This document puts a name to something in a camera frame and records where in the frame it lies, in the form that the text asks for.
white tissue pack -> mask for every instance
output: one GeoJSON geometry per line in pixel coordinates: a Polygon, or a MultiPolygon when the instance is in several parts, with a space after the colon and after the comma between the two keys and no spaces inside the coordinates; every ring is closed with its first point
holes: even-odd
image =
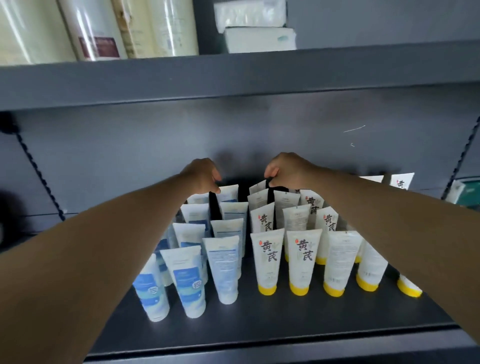
{"type": "Polygon", "coordinates": [[[216,28],[223,33],[233,26],[283,26],[286,0],[237,0],[214,4],[216,28]]]}
{"type": "Polygon", "coordinates": [[[225,43],[229,53],[296,50],[296,33],[290,28],[227,28],[225,43]]]}

red label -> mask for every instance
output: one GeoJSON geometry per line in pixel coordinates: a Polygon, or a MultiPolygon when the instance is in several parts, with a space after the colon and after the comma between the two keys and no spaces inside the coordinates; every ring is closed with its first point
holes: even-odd
{"type": "Polygon", "coordinates": [[[96,36],[88,39],[88,44],[85,38],[78,37],[80,45],[82,46],[82,52],[85,58],[91,60],[93,57],[110,57],[120,58],[119,51],[115,39],[107,36],[96,36]]]}

metal shelf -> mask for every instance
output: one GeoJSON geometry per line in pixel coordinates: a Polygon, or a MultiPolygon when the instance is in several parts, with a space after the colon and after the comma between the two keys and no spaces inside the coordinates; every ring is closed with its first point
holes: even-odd
{"type": "MultiPolygon", "coordinates": [[[[313,350],[314,343],[325,345],[325,342],[336,343],[335,355],[341,357],[341,342],[374,337],[385,340],[386,336],[396,334],[432,333],[456,327],[427,295],[414,299],[402,294],[396,287],[396,278],[397,273],[389,268],[379,290],[370,293],[357,286],[353,272],[344,296],[333,298],[322,287],[323,267],[316,266],[309,293],[298,297],[289,290],[288,264],[282,257],[277,292],[267,297],[257,290],[253,258],[245,258],[237,301],[232,305],[221,304],[211,279],[206,286],[206,311],[197,319],[186,317],[175,288],[170,286],[169,315],[159,323],[151,323],[130,290],[107,322],[89,359],[125,359],[132,355],[171,358],[182,354],[176,356],[182,361],[185,353],[191,357],[194,352],[218,355],[220,351],[228,356],[235,355],[240,348],[253,346],[259,350],[265,345],[297,351],[306,346],[313,350]]],[[[452,340],[450,345],[469,342],[452,340]]],[[[395,345],[398,351],[413,348],[402,344],[402,340],[395,345]]],[[[376,349],[381,352],[385,346],[376,349]]],[[[314,352],[319,358],[326,355],[314,352]]]]}
{"type": "Polygon", "coordinates": [[[480,41],[0,68],[0,111],[480,81],[480,41]]]}

dark gray shelf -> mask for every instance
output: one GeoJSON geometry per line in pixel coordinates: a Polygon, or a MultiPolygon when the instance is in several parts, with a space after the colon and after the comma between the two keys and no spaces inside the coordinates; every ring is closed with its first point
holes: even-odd
{"type": "Polygon", "coordinates": [[[205,313],[189,319],[171,286],[170,313],[159,323],[148,321],[130,290],[107,322],[90,356],[100,359],[119,353],[128,357],[170,355],[185,350],[231,350],[252,345],[285,346],[300,342],[304,345],[406,330],[448,329],[455,325],[427,295],[414,299],[402,294],[396,287],[397,273],[392,268],[374,293],[360,289],[353,274],[345,294],[333,298],[322,287],[323,267],[316,266],[309,293],[298,297],[289,290],[288,265],[282,257],[277,292],[267,297],[257,290],[253,259],[245,258],[239,297],[234,304],[221,304],[210,280],[206,286],[205,313]]]}
{"type": "Polygon", "coordinates": [[[480,41],[0,68],[0,111],[480,81],[480,41]]]}

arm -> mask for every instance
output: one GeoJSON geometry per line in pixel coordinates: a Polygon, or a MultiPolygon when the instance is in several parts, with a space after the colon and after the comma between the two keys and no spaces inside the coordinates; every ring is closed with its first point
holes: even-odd
{"type": "Polygon", "coordinates": [[[321,195],[386,259],[480,342],[480,214],[431,197],[321,168],[281,153],[270,187],[321,195]]]}
{"type": "Polygon", "coordinates": [[[81,363],[180,205],[219,192],[209,159],[117,197],[0,255],[5,363],[81,363]]]}

